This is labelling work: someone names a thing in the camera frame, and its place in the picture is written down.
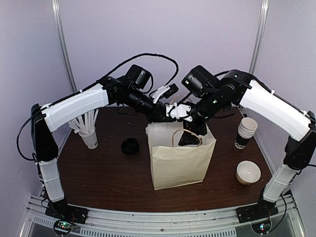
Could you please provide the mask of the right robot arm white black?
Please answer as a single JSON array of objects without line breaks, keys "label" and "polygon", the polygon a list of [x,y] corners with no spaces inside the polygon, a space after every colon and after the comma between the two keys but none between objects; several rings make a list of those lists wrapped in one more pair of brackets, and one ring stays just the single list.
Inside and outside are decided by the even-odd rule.
[{"label": "right robot arm white black", "polygon": [[282,164],[253,207],[253,214],[263,218],[295,174],[309,165],[316,150],[316,118],[311,111],[300,110],[272,92],[252,74],[234,69],[219,75],[221,79],[201,65],[191,69],[181,83],[199,101],[180,102],[170,115],[185,121],[190,131],[200,135],[206,121],[220,110],[236,105],[253,110],[289,134]]}]

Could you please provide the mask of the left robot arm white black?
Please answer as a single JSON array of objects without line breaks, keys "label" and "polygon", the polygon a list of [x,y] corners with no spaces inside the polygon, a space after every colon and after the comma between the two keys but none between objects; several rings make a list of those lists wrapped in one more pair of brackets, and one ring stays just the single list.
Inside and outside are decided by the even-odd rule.
[{"label": "left robot arm white black", "polygon": [[144,68],[132,65],[126,75],[113,78],[104,76],[92,85],[51,104],[31,108],[31,136],[35,150],[35,161],[39,164],[42,182],[48,198],[53,202],[51,210],[60,219],[71,215],[71,208],[62,200],[62,189],[57,158],[58,146],[52,133],[67,122],[95,109],[114,103],[125,104],[144,114],[149,122],[171,122],[161,102],[154,102],[143,94],[151,77]]}]

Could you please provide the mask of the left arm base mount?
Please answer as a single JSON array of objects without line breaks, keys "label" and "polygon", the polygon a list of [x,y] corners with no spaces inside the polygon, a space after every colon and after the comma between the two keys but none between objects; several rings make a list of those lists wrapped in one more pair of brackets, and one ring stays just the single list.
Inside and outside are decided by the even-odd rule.
[{"label": "left arm base mount", "polygon": [[56,218],[53,230],[58,236],[68,235],[75,224],[85,224],[88,209],[69,205],[66,199],[57,202],[48,202],[45,214]]}]

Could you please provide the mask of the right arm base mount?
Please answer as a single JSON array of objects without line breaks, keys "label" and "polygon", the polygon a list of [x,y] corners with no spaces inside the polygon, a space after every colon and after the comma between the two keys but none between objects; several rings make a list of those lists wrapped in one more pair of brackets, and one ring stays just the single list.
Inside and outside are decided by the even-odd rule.
[{"label": "right arm base mount", "polygon": [[250,222],[253,231],[257,234],[268,234],[272,229],[271,216],[278,214],[275,202],[265,200],[256,204],[236,209],[239,223]]}]

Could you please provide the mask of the kraft paper takeout bag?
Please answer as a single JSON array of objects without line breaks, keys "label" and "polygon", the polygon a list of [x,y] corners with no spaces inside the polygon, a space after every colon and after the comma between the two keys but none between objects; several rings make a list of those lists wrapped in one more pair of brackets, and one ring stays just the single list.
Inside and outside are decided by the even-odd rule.
[{"label": "kraft paper takeout bag", "polygon": [[[202,182],[210,164],[216,139],[206,125],[207,134],[196,135],[184,129],[184,120],[151,122],[145,131],[150,152],[151,176],[155,190]],[[202,139],[201,145],[179,146],[184,131]]]}]

